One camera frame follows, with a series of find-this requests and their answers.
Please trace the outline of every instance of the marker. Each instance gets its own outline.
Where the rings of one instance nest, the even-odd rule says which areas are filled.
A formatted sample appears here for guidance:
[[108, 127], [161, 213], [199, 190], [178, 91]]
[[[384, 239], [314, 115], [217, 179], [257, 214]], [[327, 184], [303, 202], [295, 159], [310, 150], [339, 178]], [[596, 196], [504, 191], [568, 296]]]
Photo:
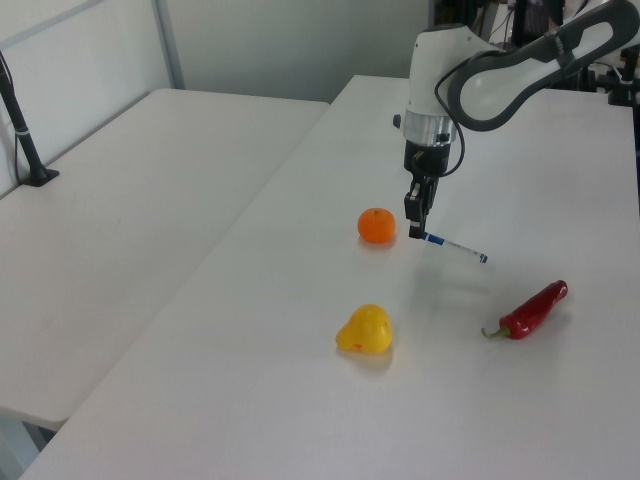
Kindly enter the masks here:
[[427, 242], [435, 243], [436, 245], [440, 245], [443, 247], [455, 248], [459, 251], [469, 253], [480, 260], [480, 263], [487, 263], [487, 257], [484, 253], [476, 252], [475, 250], [471, 250], [470, 248], [463, 247], [462, 245], [458, 245], [457, 243], [450, 242], [449, 240], [445, 240], [444, 238], [436, 237], [435, 235], [431, 235], [428, 232], [424, 232], [422, 234], [422, 239]]

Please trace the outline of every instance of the green stem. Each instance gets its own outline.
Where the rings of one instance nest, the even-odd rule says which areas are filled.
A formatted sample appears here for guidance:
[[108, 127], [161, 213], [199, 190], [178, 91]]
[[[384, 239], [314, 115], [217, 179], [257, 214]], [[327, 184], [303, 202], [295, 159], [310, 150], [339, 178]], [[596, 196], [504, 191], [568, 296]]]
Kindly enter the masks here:
[[498, 330], [495, 333], [487, 333], [487, 331], [484, 328], [481, 331], [482, 331], [482, 334], [487, 338], [504, 338], [504, 337], [508, 337], [511, 334], [511, 330], [509, 330], [509, 327], [502, 327], [500, 330]]

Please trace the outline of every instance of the wall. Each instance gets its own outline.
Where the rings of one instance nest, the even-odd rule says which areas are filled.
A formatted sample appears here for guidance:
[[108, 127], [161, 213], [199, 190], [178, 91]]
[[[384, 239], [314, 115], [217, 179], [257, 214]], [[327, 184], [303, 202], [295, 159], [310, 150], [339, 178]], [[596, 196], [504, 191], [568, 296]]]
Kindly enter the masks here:
[[[154, 0], [106, 0], [3, 50], [43, 163], [168, 87], [161, 45]], [[0, 102], [0, 196], [13, 178], [13, 129]]]
[[158, 0], [187, 89], [331, 102], [354, 74], [407, 77], [429, 0]]

